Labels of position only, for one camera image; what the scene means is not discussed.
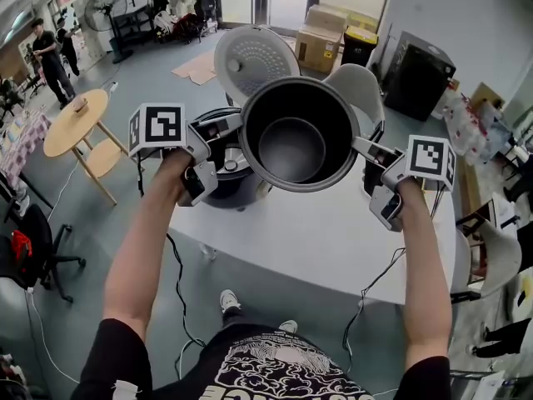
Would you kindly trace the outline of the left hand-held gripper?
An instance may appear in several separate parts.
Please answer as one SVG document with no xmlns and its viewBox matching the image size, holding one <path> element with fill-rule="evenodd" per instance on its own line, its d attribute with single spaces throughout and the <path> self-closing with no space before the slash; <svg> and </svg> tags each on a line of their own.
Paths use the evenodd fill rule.
<svg viewBox="0 0 533 400">
<path fill-rule="evenodd" d="M 209 160 L 211 149 L 205 140 L 224 138 L 241 126 L 239 113 L 190 124 L 181 103 L 143 103 L 128 122 L 128 156 L 141 163 L 147 158 L 163 159 L 174 149 L 189 154 L 192 160 L 181 175 L 185 192 L 178 205 L 192 207 L 218 186 L 216 166 Z"/>
</svg>

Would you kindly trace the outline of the black pot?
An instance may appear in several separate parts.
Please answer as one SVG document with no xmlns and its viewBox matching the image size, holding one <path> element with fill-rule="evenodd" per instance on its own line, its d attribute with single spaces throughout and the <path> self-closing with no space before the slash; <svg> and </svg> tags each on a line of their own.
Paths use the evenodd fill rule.
<svg viewBox="0 0 533 400">
<path fill-rule="evenodd" d="M 283 77 L 243 104 L 239 143 L 252 170 L 276 188 L 313 193 L 351 170 L 360 134 L 351 105 L 325 82 Z"/>
</svg>

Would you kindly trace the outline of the person's left forearm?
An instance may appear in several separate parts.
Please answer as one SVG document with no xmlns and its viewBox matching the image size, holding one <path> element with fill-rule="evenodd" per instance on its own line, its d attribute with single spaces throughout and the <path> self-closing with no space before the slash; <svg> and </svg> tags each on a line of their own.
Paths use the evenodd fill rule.
<svg viewBox="0 0 533 400">
<path fill-rule="evenodd" d="M 181 149 L 162 160 L 105 282 L 103 317 L 125 323 L 141 340 L 146 339 L 157 295 L 167 229 L 184 190 L 181 175 L 191 161 Z"/>
</svg>

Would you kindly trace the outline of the person's right forearm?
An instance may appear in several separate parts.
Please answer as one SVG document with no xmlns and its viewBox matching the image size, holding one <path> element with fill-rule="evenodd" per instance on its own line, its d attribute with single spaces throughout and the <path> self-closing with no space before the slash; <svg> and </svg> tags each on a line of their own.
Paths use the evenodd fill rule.
<svg viewBox="0 0 533 400">
<path fill-rule="evenodd" d="M 403 201 L 401 223 L 406 250 L 406 368 L 431 357 L 445 357 L 452 308 L 436 232 L 418 183 L 398 185 Z"/>
</svg>

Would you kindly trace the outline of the flattened cardboard sheet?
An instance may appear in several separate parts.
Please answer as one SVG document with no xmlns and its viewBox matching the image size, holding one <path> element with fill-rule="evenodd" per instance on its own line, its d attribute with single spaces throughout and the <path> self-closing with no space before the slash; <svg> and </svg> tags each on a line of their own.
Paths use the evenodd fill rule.
<svg viewBox="0 0 533 400">
<path fill-rule="evenodd" d="M 198 86 L 209 82 L 217 75 L 214 66 L 214 51 L 194 57 L 180 67 L 174 68 L 172 73 L 180 78 L 188 78 Z"/>
</svg>

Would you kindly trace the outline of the grey upholstered chair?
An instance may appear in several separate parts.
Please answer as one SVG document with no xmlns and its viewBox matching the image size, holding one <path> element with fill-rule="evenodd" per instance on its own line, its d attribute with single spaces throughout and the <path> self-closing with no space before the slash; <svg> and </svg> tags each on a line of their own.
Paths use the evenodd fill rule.
<svg viewBox="0 0 533 400">
<path fill-rule="evenodd" d="M 461 229 L 456 229 L 456 261 L 451 284 L 451 303 L 472 302 L 500 291 L 519 272 L 521 246 L 510 235 L 481 220 L 474 230 L 481 235 L 486 252 L 486 272 L 480 288 L 471 287 L 472 245 Z"/>
<path fill-rule="evenodd" d="M 361 135 L 379 142 L 385 130 L 385 111 L 376 76 L 366 67 L 342 64 L 324 83 L 334 88 L 351 106 L 360 123 Z"/>
</svg>

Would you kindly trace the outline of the dark rice cooker white lid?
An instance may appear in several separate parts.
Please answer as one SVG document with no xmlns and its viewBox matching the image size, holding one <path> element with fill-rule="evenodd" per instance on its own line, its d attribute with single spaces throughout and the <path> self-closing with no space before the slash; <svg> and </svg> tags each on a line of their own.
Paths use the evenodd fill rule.
<svg viewBox="0 0 533 400">
<path fill-rule="evenodd" d="M 205 112 L 193 122 L 233 113 L 241 115 L 246 100 L 261 86 L 301 74 L 290 45 L 271 29 L 252 25 L 234 28 L 222 36 L 215 47 L 214 66 L 227 105 Z M 238 130 L 206 142 L 218 181 L 217 188 L 204 199 L 206 204 L 242 211 L 271 191 L 271 185 L 248 164 L 239 144 Z"/>
</svg>

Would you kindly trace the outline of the large cardboard box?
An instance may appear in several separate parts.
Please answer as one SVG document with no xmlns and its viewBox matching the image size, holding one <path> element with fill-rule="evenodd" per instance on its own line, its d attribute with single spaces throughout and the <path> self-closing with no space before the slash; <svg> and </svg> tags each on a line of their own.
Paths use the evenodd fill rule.
<svg viewBox="0 0 533 400">
<path fill-rule="evenodd" d="M 343 30 L 304 25 L 296 35 L 295 54 L 302 68 L 329 74 L 336 61 Z"/>
</svg>

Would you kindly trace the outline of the black backpack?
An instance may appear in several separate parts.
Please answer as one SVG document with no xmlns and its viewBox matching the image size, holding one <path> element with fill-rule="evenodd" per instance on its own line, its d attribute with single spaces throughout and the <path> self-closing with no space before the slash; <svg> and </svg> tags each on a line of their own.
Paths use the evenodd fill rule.
<svg viewBox="0 0 533 400">
<path fill-rule="evenodd" d="M 194 8 L 203 22 L 216 18 L 216 0 L 196 0 Z"/>
</svg>

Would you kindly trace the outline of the small cardboard box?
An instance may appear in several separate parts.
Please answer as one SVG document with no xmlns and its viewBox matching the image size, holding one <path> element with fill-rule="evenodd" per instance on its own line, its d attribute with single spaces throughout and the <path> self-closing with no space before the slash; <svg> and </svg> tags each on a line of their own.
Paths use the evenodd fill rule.
<svg viewBox="0 0 533 400">
<path fill-rule="evenodd" d="M 339 8 L 314 4 L 307 12 L 305 24 L 308 27 L 343 32 L 346 26 L 346 18 L 347 14 Z"/>
</svg>

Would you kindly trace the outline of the round wooden side table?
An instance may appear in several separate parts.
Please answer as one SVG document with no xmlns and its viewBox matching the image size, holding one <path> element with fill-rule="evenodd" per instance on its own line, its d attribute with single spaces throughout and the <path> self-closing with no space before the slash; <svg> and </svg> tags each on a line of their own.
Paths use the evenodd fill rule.
<svg viewBox="0 0 533 400">
<path fill-rule="evenodd" d="M 99 88 L 78 96 L 87 99 L 88 109 L 76 113 L 69 103 L 52 122 L 48 130 L 43 151 L 49 158 L 58 158 L 73 153 L 85 173 L 111 200 L 117 200 L 102 184 L 101 178 L 117 165 L 127 148 L 102 122 L 108 106 L 108 93 Z"/>
</svg>

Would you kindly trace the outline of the person's left white sneaker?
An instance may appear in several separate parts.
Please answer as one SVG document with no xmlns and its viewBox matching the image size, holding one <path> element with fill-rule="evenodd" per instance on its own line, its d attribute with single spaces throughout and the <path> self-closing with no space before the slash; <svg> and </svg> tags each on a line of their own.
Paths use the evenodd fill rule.
<svg viewBox="0 0 533 400">
<path fill-rule="evenodd" d="M 223 313 L 230 308 L 241 308 L 237 295 L 231 289 L 225 289 L 221 292 L 220 305 Z"/>
</svg>

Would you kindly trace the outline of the checkered cloth table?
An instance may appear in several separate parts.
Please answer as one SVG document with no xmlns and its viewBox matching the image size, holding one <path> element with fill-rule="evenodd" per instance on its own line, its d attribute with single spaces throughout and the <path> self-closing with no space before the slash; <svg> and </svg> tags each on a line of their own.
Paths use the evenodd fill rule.
<svg viewBox="0 0 533 400">
<path fill-rule="evenodd" d="M 5 136 L 0 137 L 0 173 L 13 190 L 19 189 L 27 158 L 44 142 L 50 126 L 43 112 L 23 110 L 7 125 Z"/>
</svg>

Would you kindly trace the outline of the red cloth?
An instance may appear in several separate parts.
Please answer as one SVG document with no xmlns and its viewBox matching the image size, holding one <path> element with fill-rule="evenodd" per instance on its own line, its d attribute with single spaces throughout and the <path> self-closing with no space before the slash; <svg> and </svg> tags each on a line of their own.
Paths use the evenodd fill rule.
<svg viewBox="0 0 533 400">
<path fill-rule="evenodd" d="M 23 261 L 32 256 L 32 244 L 24 233 L 14 230 L 12 232 L 12 250 L 17 261 Z"/>
</svg>

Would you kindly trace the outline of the person's black printed t-shirt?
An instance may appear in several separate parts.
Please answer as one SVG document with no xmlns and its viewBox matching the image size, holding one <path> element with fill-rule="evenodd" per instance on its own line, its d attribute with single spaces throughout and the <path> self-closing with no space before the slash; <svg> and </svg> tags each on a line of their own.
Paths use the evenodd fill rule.
<svg viewBox="0 0 533 400">
<path fill-rule="evenodd" d="M 374 400 L 303 337 L 255 324 L 223 329 L 183 379 L 153 388 L 144 342 L 105 319 L 71 400 L 112 400 L 117 381 L 135 385 L 137 400 Z"/>
</svg>

